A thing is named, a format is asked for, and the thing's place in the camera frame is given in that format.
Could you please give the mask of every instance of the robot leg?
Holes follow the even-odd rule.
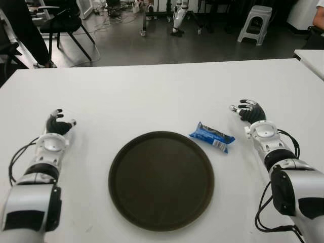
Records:
[[[187,11],[188,0],[177,0],[177,5],[175,6],[173,14],[173,30],[171,35],[181,37],[184,33],[183,31],[179,30],[179,27],[181,26],[181,23],[186,16]]]

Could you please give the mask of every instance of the round tray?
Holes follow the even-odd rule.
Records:
[[[130,222],[169,231],[191,223],[206,209],[214,174],[193,141],[177,133],[151,132],[119,151],[108,186],[115,206]]]

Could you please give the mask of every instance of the white table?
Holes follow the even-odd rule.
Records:
[[[52,110],[63,108],[78,124],[59,179],[61,222],[46,242],[297,242],[291,232],[265,234],[254,227],[268,175],[244,135],[246,123],[228,106],[241,98],[260,102],[270,120],[298,139],[301,159],[323,171],[323,94],[322,81],[296,59],[19,70],[0,89],[0,199],[10,188],[11,156],[40,134]],[[172,232],[129,223],[107,188],[117,152],[150,131],[188,135],[199,121],[236,138],[229,154],[195,140],[215,174],[207,210]],[[30,149],[17,162],[16,177],[32,155]],[[291,224],[272,204],[261,217],[269,226]]]
[[[301,62],[324,80],[324,50],[295,50]]]

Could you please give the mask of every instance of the grey floor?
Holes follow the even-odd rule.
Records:
[[[85,27],[94,37],[96,47],[82,30],[75,36],[93,62],[88,62],[68,35],[61,36],[60,49],[56,48],[56,40],[53,41],[52,60],[58,67],[72,67],[290,58],[294,50],[305,43],[304,35],[295,35],[286,26],[270,26],[262,46],[257,47],[255,41],[250,40],[240,44],[236,41],[240,29],[236,28],[232,34],[227,34],[222,19],[216,19],[214,33],[209,34],[203,29],[202,35],[197,34],[197,26],[192,19],[185,20],[182,29],[186,33],[178,38],[170,36],[170,23],[161,18],[147,22],[147,35],[142,37],[139,34],[143,21],[141,13],[133,15],[124,12],[122,19],[122,23],[109,20],[104,13],[104,16],[91,14],[84,21]],[[20,59],[32,67],[33,57],[22,45],[19,50],[24,54]]]

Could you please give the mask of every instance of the oreo package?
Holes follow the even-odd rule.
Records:
[[[201,122],[198,123],[196,131],[194,131],[189,136],[208,142],[209,144],[220,148],[225,153],[228,153],[227,144],[230,144],[235,140],[234,137],[228,136],[215,129],[209,128],[203,125]]]

